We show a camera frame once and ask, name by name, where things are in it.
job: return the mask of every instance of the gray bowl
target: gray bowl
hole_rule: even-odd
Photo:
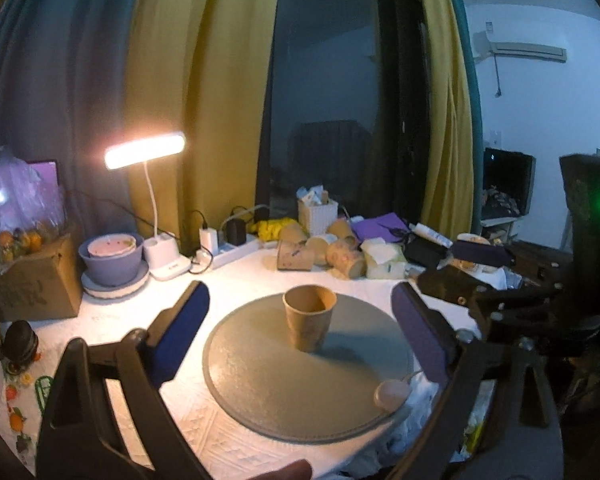
[[[120,286],[135,278],[142,261],[142,238],[139,234],[129,233],[136,239],[136,248],[130,253],[116,256],[91,256],[88,245],[95,240],[90,238],[78,248],[78,254],[87,265],[87,274],[99,285]]]

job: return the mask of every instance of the charger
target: charger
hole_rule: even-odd
[[[212,227],[206,227],[199,230],[200,245],[209,251],[213,256],[218,256],[218,231]]]
[[[231,218],[226,223],[226,241],[233,246],[241,246],[247,241],[247,224],[241,218]]]

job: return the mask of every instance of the white plug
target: white plug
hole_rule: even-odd
[[[200,245],[213,256],[218,256],[218,231],[212,227],[200,229]]]

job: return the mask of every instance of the desk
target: desk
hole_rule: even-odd
[[[202,349],[212,328],[228,313],[249,301],[285,292],[300,283],[327,286],[335,292],[368,301],[390,314],[390,294],[397,282],[346,281],[337,279],[329,271],[280,272],[275,266],[275,250],[259,250],[201,276],[186,274],[170,282],[150,279],[142,290],[124,300],[105,302],[84,296],[77,318],[32,324],[40,337],[41,348],[46,352],[43,356],[47,362],[46,373],[54,373],[62,350],[72,337],[79,335],[89,344],[100,344],[119,340],[133,328],[146,328],[158,312],[175,303],[192,280],[199,279],[210,291],[209,314],[176,378],[164,384],[160,392],[203,465],[218,480],[248,478],[299,458],[311,462],[316,478],[338,471],[361,450],[383,439],[386,444],[387,436],[400,421],[390,420],[355,438],[324,445],[302,446],[261,436],[235,422],[215,402],[202,375]],[[474,320],[465,309],[434,298],[425,297],[425,301],[430,307],[440,310],[453,327],[477,331]],[[112,382],[109,390],[131,457],[138,463],[149,465],[133,429],[119,384]],[[39,413],[35,413],[37,418],[33,415],[26,414],[30,417],[26,430],[31,433],[40,424]]]

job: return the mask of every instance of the dark glass window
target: dark glass window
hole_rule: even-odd
[[[256,191],[274,218],[296,215],[298,187],[323,184],[351,215],[417,220],[421,22],[416,0],[278,0]]]

